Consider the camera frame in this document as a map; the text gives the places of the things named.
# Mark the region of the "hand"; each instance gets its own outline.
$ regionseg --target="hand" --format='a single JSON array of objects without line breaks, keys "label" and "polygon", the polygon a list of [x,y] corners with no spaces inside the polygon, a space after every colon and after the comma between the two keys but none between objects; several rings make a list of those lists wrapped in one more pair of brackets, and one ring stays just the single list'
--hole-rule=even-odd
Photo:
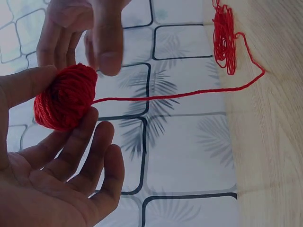
[{"label": "hand", "polygon": [[[124,164],[120,148],[111,145],[110,123],[97,126],[83,168],[68,180],[94,131],[95,108],[73,131],[54,131],[36,146],[7,152],[9,109],[41,93],[55,75],[55,67],[45,66],[0,77],[0,226],[92,227],[118,205]],[[103,167],[101,190],[89,199]]]},{"label": "hand", "polygon": [[51,0],[37,46],[38,65],[73,65],[84,31],[90,67],[109,76],[122,65],[121,11],[131,0]]}]

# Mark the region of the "yarn ball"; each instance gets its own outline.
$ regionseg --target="yarn ball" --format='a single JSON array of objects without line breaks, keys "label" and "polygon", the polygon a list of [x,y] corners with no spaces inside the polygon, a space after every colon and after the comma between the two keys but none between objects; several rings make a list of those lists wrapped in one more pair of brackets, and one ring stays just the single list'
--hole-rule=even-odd
[{"label": "yarn ball", "polygon": [[34,101],[38,124],[59,131],[75,128],[95,98],[97,73],[83,64],[61,70]]}]

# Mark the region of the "red yarn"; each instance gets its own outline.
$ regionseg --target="red yarn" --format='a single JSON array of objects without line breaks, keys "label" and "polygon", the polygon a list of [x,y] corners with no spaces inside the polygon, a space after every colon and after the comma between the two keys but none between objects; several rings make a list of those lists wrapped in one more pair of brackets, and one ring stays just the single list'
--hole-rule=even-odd
[{"label": "red yarn", "polygon": [[248,88],[265,74],[265,69],[253,59],[245,34],[242,32],[234,34],[232,9],[227,5],[220,6],[219,3],[220,0],[216,0],[216,5],[213,2],[216,10],[213,20],[215,61],[221,68],[227,68],[229,75],[233,75],[236,71],[235,39],[241,35],[251,62],[262,70],[252,81],[240,87],[204,89],[182,94],[142,98],[109,97],[93,101],[98,76],[92,68],[78,64],[59,72],[52,85],[36,97],[34,112],[37,123],[47,128],[67,131],[78,125],[79,120],[92,104],[99,102],[174,99],[202,93],[241,91]]},{"label": "red yarn", "polygon": [[34,101],[36,122],[68,131],[76,127],[95,98],[97,73],[82,64],[58,73],[54,82]]}]

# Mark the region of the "tangled red yarn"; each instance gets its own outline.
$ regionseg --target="tangled red yarn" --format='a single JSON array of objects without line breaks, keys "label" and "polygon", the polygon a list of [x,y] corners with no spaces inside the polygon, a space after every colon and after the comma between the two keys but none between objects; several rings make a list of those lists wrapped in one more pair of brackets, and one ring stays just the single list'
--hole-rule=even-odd
[{"label": "tangled red yarn", "polygon": [[227,74],[233,75],[236,71],[236,36],[233,28],[232,9],[227,5],[220,6],[220,0],[213,1],[216,10],[214,22],[214,59],[222,68],[227,68]]},{"label": "tangled red yarn", "polygon": [[95,98],[97,73],[82,64],[58,73],[54,82],[34,101],[36,122],[68,131],[76,127]]}]

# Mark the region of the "wooden table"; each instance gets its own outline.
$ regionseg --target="wooden table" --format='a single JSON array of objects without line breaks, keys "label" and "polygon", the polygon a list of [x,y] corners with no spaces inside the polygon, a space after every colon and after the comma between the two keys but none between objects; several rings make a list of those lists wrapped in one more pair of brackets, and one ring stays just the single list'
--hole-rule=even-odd
[{"label": "wooden table", "polygon": [[[204,1],[212,43],[214,10]],[[254,58],[268,73],[252,87],[226,94],[243,227],[303,226],[303,1],[225,0]],[[219,69],[222,87],[240,86],[260,70],[243,39],[237,71]]]}]

